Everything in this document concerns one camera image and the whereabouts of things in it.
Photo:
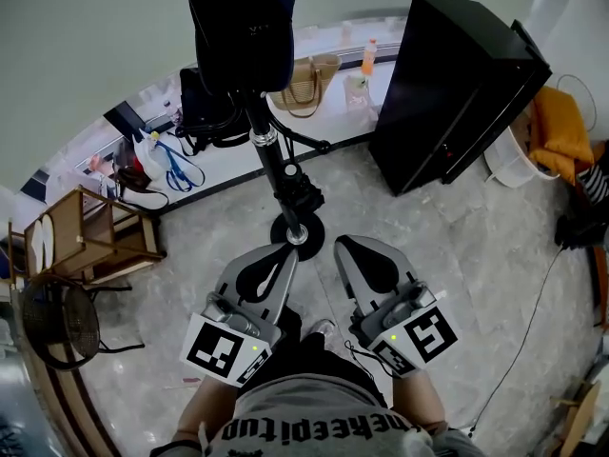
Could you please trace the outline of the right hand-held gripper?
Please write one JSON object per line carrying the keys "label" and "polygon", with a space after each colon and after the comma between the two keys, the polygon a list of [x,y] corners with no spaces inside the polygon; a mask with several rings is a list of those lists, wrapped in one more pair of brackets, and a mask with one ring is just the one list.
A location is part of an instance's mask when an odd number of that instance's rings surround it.
{"label": "right hand-held gripper", "polygon": [[[404,379],[437,360],[460,340],[445,293],[433,293],[398,249],[371,237],[341,235],[334,258],[347,295],[356,302],[350,332],[363,354]],[[403,289],[383,301],[376,293]]]}

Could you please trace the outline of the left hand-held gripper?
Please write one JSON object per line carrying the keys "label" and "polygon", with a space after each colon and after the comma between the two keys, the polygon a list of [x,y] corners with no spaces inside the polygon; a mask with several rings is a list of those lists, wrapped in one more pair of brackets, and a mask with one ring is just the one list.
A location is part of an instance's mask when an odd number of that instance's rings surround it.
{"label": "left hand-held gripper", "polygon": [[[256,248],[231,261],[207,296],[206,308],[194,313],[180,361],[205,375],[242,387],[268,361],[285,338],[278,325],[299,264],[288,243]],[[238,305],[250,304],[256,313]]]}

